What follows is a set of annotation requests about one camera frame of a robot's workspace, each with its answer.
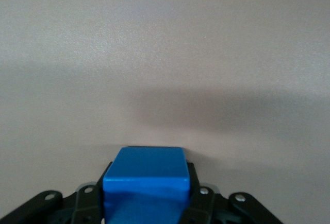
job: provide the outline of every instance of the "gray background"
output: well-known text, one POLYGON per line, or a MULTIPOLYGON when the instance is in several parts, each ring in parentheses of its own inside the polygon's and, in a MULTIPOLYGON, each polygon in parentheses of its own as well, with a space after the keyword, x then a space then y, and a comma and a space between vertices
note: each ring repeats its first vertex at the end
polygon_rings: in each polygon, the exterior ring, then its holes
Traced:
POLYGON ((0 0, 0 217, 126 145, 330 219, 330 0, 0 0))

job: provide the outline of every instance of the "blue box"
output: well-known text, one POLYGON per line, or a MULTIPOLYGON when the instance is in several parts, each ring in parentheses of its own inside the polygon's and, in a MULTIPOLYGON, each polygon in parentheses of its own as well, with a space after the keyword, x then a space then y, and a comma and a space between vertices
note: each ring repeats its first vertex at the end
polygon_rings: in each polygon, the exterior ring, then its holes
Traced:
POLYGON ((106 224, 176 224, 189 189, 182 148, 122 148, 103 178, 106 224))

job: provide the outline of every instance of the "blue block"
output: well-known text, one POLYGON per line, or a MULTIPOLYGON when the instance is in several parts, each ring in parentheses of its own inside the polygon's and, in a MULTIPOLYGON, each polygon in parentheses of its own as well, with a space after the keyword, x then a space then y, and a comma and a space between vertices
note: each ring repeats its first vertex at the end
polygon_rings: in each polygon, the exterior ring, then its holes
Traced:
POLYGON ((182 148, 122 148, 103 178, 105 221, 176 224, 189 189, 182 148))

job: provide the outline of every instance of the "block front face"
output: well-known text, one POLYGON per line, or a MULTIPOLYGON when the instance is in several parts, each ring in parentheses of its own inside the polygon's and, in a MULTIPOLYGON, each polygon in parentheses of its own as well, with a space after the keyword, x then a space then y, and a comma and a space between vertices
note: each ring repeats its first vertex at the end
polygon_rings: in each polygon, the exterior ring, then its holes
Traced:
POLYGON ((122 148, 103 178, 106 222, 176 223, 189 187, 182 148, 122 148))

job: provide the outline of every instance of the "metal rivet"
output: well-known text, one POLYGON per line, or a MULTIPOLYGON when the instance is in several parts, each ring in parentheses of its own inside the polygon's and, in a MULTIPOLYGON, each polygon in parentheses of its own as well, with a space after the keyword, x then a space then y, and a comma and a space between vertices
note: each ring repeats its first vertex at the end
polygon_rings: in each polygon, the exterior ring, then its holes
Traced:
POLYGON ((87 188, 84 190, 85 193, 90 193, 90 192, 92 192, 92 191, 93 191, 93 187, 87 187, 87 188))
POLYGON ((45 200, 51 200, 55 197, 55 194, 54 193, 50 193, 48 194, 46 197, 45 197, 45 200))
POLYGON ((205 187, 202 187, 202 188, 200 189, 200 193, 203 194, 203 195, 207 195, 207 194, 208 194, 208 189, 205 188, 205 187))
POLYGON ((241 194, 237 194, 237 195, 235 196, 235 199, 236 199, 237 201, 239 201, 239 202, 245 202, 245 201, 246 201, 245 197, 244 197, 243 195, 241 195, 241 194))

